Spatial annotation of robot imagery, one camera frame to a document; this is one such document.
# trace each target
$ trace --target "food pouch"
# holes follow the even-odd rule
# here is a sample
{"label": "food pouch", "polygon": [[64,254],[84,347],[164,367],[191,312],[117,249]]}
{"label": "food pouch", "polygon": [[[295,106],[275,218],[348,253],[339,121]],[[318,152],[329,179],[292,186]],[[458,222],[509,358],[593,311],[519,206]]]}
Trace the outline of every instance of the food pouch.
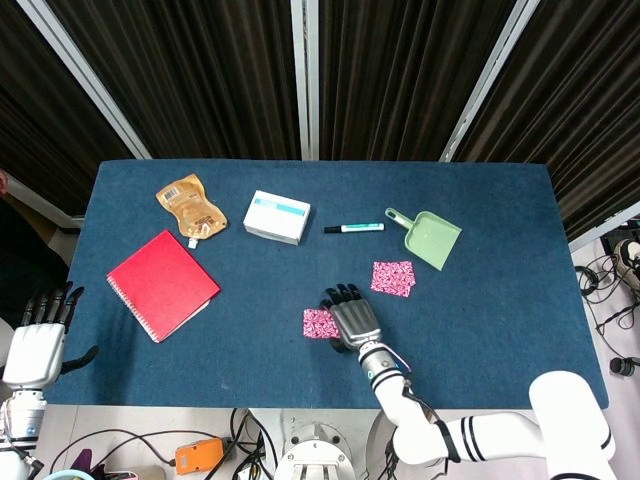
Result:
{"label": "food pouch", "polygon": [[189,248],[196,248],[198,240],[227,227],[226,217],[207,200],[202,182],[194,173],[170,183],[156,193],[156,198],[178,220],[180,233],[189,238]]}

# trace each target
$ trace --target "white box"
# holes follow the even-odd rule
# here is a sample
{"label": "white box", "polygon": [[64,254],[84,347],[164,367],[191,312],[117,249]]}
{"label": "white box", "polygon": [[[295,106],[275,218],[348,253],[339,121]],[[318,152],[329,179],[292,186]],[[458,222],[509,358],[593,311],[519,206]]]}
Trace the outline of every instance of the white box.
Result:
{"label": "white box", "polygon": [[308,203],[256,190],[244,228],[260,237],[298,245],[310,211]]}

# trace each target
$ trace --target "dustpan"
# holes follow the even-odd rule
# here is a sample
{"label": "dustpan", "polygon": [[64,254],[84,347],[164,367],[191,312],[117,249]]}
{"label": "dustpan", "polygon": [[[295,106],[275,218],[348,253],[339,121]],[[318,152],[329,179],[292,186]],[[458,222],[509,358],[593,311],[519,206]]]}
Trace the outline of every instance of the dustpan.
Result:
{"label": "dustpan", "polygon": [[442,270],[461,228],[431,212],[420,212],[415,220],[410,220],[393,208],[387,208],[384,214],[408,230],[404,237],[407,250]]}

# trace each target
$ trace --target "orange device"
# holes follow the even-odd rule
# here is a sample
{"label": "orange device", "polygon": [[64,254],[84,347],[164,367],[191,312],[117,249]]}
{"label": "orange device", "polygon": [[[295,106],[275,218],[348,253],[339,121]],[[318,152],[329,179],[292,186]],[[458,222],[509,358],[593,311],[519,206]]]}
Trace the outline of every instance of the orange device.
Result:
{"label": "orange device", "polygon": [[176,472],[178,475],[206,472],[213,469],[224,455],[221,438],[210,438],[184,445],[176,450]]}

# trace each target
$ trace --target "blue felt surface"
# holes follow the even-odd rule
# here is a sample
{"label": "blue felt surface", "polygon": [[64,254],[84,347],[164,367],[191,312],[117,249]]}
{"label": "blue felt surface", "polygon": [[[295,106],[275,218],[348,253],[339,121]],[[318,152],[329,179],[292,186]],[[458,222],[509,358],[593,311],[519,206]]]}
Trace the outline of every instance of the blue felt surface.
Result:
{"label": "blue felt surface", "polygon": [[[155,193],[195,172],[230,221],[193,255],[220,283],[212,303],[153,343],[105,275],[169,228]],[[312,205],[300,246],[246,233],[256,189]],[[442,272],[405,251],[386,207],[429,210],[463,231]],[[326,235],[342,223],[385,232]],[[374,261],[411,260],[409,299],[369,289]],[[326,287],[359,285],[384,339],[414,367],[435,407],[529,408],[529,384],[556,369],[607,394],[549,176],[539,165],[154,160],[103,163],[70,279],[86,292],[67,359],[101,352],[58,381],[54,403],[250,407],[377,407],[355,355],[302,336],[302,311]]]}

